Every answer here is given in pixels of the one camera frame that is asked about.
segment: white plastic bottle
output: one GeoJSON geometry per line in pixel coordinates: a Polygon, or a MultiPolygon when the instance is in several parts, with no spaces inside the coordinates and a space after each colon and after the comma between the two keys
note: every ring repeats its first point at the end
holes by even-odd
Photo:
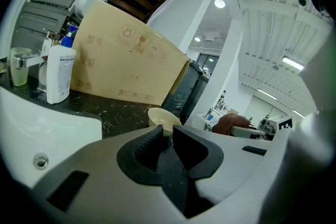
{"type": "Polygon", "coordinates": [[[71,48],[73,43],[71,28],[72,26],[61,45],[54,45],[49,50],[47,65],[47,102],[49,104],[62,102],[69,96],[72,66],[76,55],[76,51],[71,48]]]}

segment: faucet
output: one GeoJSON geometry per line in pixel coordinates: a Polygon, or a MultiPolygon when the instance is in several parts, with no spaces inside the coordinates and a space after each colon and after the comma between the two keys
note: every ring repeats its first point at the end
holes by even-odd
{"type": "Polygon", "coordinates": [[[42,51],[38,49],[32,49],[28,54],[16,54],[13,55],[11,61],[12,66],[17,69],[25,69],[34,65],[39,66],[38,72],[38,90],[46,91],[47,70],[46,62],[49,54],[49,49],[60,38],[58,33],[48,31],[47,38],[43,42],[42,51]]]}

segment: sink drain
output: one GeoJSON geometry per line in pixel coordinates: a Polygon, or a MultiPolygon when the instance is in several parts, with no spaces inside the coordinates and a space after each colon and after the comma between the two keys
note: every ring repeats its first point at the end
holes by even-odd
{"type": "Polygon", "coordinates": [[[35,166],[36,169],[44,170],[45,168],[47,168],[48,163],[49,163],[48,156],[45,153],[39,152],[35,154],[33,158],[33,165],[35,166]]]}

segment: recycling symbol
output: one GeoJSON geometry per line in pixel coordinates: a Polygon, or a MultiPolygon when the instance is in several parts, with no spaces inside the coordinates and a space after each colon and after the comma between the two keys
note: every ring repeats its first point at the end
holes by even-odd
{"type": "Polygon", "coordinates": [[[125,29],[125,30],[122,32],[122,35],[123,35],[125,38],[130,38],[131,35],[132,35],[132,31],[131,31],[131,29],[129,29],[129,28],[125,29]]]}

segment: countertop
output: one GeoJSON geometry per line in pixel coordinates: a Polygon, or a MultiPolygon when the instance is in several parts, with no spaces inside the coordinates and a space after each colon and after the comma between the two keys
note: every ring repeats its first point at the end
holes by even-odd
{"type": "Polygon", "coordinates": [[[47,103],[46,92],[37,90],[38,80],[28,76],[25,85],[13,85],[9,72],[0,74],[0,86],[15,95],[59,112],[96,118],[102,123],[102,138],[131,132],[148,125],[148,110],[155,105],[121,101],[70,90],[69,97],[58,103],[47,103]]]}

